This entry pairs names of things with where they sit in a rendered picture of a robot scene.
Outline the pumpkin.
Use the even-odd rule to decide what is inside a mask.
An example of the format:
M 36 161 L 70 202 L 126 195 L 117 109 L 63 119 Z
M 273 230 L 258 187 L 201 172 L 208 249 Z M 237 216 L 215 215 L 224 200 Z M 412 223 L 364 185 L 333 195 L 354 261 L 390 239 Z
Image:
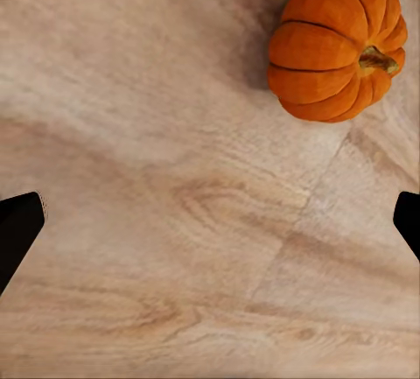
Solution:
M 343 123 L 379 102 L 406 60 L 399 0 L 288 0 L 266 80 L 285 111 Z

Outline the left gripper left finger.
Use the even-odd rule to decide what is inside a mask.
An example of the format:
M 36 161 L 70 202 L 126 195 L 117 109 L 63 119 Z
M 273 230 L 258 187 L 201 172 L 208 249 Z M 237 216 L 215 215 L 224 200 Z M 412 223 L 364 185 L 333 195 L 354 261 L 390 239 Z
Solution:
M 0 201 L 0 295 L 44 225 L 36 192 Z

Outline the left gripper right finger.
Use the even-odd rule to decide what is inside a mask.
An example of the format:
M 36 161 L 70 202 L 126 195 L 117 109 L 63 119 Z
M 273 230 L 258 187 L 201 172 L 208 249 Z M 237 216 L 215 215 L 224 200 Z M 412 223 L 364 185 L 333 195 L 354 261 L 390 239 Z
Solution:
M 420 194 L 400 193 L 393 222 L 420 261 Z

